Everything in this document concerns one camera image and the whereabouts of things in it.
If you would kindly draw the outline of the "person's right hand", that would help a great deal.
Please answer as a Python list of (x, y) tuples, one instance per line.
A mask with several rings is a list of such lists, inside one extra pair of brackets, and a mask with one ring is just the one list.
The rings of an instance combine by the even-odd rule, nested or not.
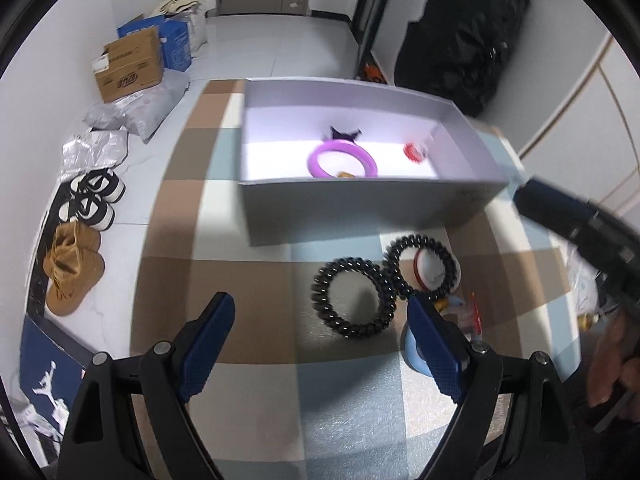
[(624, 361), (623, 340), (626, 335), (626, 315), (620, 312), (608, 322), (588, 370), (587, 399), (590, 408), (610, 400), (616, 382), (636, 396), (639, 394), (639, 359)]

